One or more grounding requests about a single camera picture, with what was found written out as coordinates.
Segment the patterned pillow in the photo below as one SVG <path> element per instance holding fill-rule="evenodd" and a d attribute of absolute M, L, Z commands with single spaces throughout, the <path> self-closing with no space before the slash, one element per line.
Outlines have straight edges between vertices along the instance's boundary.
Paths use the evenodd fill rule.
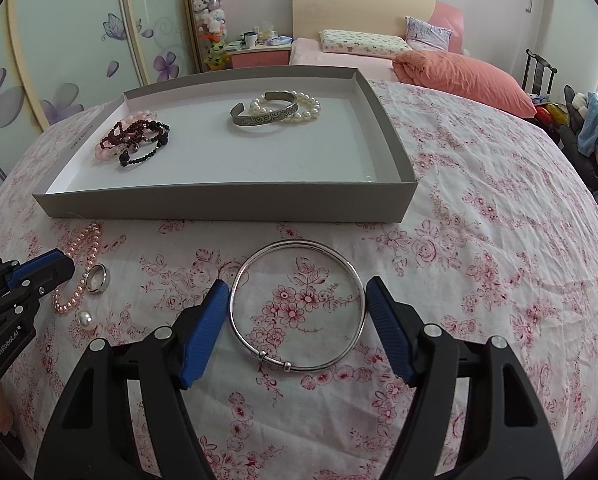
<path fill-rule="evenodd" d="M 412 50 L 403 38 L 398 36 L 332 29 L 321 32 L 321 49 L 323 52 L 336 54 L 358 54 L 387 59 L 394 59 L 397 54 Z"/>
<path fill-rule="evenodd" d="M 406 42 L 413 50 L 445 50 L 450 49 L 452 31 L 449 28 L 435 27 L 428 22 L 408 17 Z"/>

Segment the gray box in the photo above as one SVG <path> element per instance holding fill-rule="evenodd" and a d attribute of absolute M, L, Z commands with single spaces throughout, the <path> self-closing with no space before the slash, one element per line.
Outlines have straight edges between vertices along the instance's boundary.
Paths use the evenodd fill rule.
<path fill-rule="evenodd" d="M 319 119 L 232 124 L 237 102 L 248 107 L 250 98 L 281 89 L 319 99 Z M 126 168 L 96 161 L 94 145 L 145 108 L 171 126 L 168 145 Z M 275 66 L 125 92 L 61 154 L 33 195 L 52 218 L 401 222 L 415 189 L 399 136 L 357 69 Z"/>

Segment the ring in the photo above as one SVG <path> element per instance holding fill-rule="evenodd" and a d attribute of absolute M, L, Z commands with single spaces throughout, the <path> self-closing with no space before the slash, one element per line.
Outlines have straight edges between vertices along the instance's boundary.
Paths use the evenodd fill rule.
<path fill-rule="evenodd" d="M 243 113 L 246 107 L 243 103 L 239 103 L 230 110 L 232 122 L 237 126 L 259 126 L 260 124 L 275 123 L 285 118 L 292 117 L 299 110 L 297 96 L 290 94 L 290 92 L 266 92 L 266 101 L 288 101 L 291 104 L 285 108 L 281 108 L 281 110 L 275 110 L 274 112 L 266 112 L 261 115 L 241 116 L 239 114 Z"/>
<path fill-rule="evenodd" d="M 96 274 L 103 274 L 103 281 L 101 285 L 94 287 L 92 286 L 92 277 Z M 106 269 L 104 264 L 94 264 L 92 268 L 88 271 L 88 276 L 86 277 L 86 289 L 90 294 L 102 294 L 110 283 L 110 272 Z"/>
<path fill-rule="evenodd" d="M 272 253 L 273 251 L 278 251 L 280 249 L 286 249 L 290 247 L 298 247 L 302 249 L 311 249 L 313 251 L 318 251 L 319 253 L 326 254 L 330 256 L 333 260 L 336 260 L 341 264 L 341 266 L 348 271 L 348 274 L 354 281 L 358 291 L 359 291 L 359 298 L 361 301 L 361 319 L 359 320 L 359 325 L 356 328 L 356 333 L 352 338 L 350 344 L 346 347 L 345 350 L 334 359 L 328 361 L 327 363 L 323 363 L 321 365 L 316 366 L 294 366 L 290 361 L 279 361 L 277 359 L 273 359 L 268 356 L 268 353 L 263 350 L 258 350 L 257 348 L 253 347 L 250 343 L 246 341 L 246 339 L 241 335 L 239 330 L 237 329 L 237 325 L 234 321 L 234 297 L 237 293 L 237 287 L 239 286 L 239 282 L 243 277 L 243 274 L 248 270 L 248 268 L 252 265 L 253 262 L 264 256 L 265 254 Z M 318 242 L 313 242 L 310 240 L 282 240 L 280 242 L 272 243 L 262 249 L 259 249 L 256 253 L 252 254 L 246 262 L 241 266 L 239 272 L 234 279 L 234 284 L 232 285 L 232 290 L 230 291 L 230 303 L 228 304 L 228 311 L 230 313 L 230 324 L 232 325 L 232 329 L 234 333 L 241 341 L 241 344 L 245 346 L 252 354 L 262 362 L 266 362 L 268 364 L 278 366 L 284 369 L 286 372 L 317 372 L 318 370 L 323 370 L 324 368 L 330 368 L 332 365 L 338 363 L 343 359 L 346 355 L 348 355 L 356 343 L 359 341 L 361 337 L 361 332 L 364 329 L 365 323 L 365 292 L 364 292 L 364 284 L 359 277 L 359 274 L 356 272 L 356 269 L 352 266 L 348 260 L 346 260 L 341 254 L 337 253 L 334 249 L 330 247 L 320 244 Z"/>

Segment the floral bedsheet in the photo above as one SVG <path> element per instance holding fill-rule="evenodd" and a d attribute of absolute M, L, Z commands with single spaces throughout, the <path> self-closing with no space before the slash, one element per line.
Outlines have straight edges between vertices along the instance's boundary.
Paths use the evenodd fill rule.
<path fill-rule="evenodd" d="M 293 237 L 334 247 L 364 282 L 380 275 L 397 300 L 455 336 L 508 339 L 541 399 L 564 471 L 576 467 L 598 439 L 594 199 L 553 142 L 525 121 L 425 88 L 372 84 L 420 181 L 403 223 L 101 221 L 100 261 L 112 282 L 102 296 L 84 300 L 95 329 L 80 329 L 74 313 L 58 316 L 45 298 L 36 339 L 5 377 L 29 472 L 89 340 L 120 344 L 171 324 L 216 278 L 231 283 L 258 248 Z M 3 258 L 24 261 L 64 249 L 88 223 L 48 218 L 31 192 L 99 110 L 55 124 L 0 188 Z M 83 257 L 76 254 L 77 267 Z M 284 356 L 345 346 L 358 298 L 336 264 L 305 253 L 261 265 L 242 288 L 248 307 L 240 319 L 249 341 Z M 354 351 L 317 374 L 260 366 L 226 323 L 204 377 L 185 394 L 220 480 L 376 479 L 412 396 L 393 375 L 370 320 Z M 157 472 L 136 388 L 131 404 L 143 466 Z M 456 459 L 464 410 L 462 387 L 439 471 Z"/>

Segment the white pearl bead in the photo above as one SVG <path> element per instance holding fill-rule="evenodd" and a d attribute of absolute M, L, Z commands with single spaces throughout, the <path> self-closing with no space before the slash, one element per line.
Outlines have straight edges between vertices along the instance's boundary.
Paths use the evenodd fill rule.
<path fill-rule="evenodd" d="M 89 312 L 82 310 L 81 312 L 79 312 L 79 324 L 81 325 L 82 328 L 88 328 L 89 326 L 92 325 L 92 323 L 94 322 L 94 319 L 92 319 L 92 316 L 90 315 Z"/>

